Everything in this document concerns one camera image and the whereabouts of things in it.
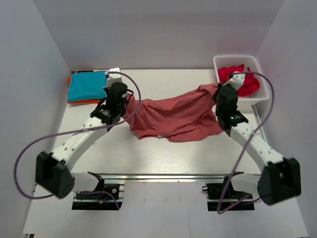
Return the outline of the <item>salmon pink t shirt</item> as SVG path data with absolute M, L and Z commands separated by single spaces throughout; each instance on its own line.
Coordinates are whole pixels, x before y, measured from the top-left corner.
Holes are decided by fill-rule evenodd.
M 139 138 L 163 137 L 170 142 L 203 140 L 222 133 L 213 112 L 217 84 L 200 85 L 185 94 L 162 100 L 131 98 L 123 116 Z

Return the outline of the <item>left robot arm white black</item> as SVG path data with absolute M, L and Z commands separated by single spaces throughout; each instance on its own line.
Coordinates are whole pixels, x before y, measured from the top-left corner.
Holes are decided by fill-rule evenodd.
M 104 180 L 93 173 L 73 173 L 79 158 L 108 132 L 108 125 L 118 123 L 125 114 L 128 87 L 113 83 L 106 97 L 98 103 L 82 126 L 82 132 L 73 134 L 51 152 L 41 152 L 36 161 L 36 183 L 59 199 L 71 192 L 100 191 Z

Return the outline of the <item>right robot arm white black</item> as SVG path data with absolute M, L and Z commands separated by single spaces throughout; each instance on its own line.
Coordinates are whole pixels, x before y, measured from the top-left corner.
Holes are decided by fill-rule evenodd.
M 259 176 L 237 172 L 234 165 L 230 175 L 224 179 L 221 198 L 229 188 L 248 194 L 259 195 L 266 205 L 299 196 L 301 194 L 300 164 L 295 158 L 285 158 L 268 145 L 248 120 L 237 109 L 237 90 L 230 85 L 218 85 L 213 99 L 215 114 L 221 129 L 242 146 L 237 159 L 239 163 L 244 153 L 254 160 L 261 174 Z

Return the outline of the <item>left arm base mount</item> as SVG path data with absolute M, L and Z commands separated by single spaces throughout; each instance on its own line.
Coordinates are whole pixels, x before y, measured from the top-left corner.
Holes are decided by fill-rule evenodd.
M 74 175 L 76 179 L 72 210 L 120 210 L 124 198 L 124 183 L 108 181 L 105 177 L 93 172 Z

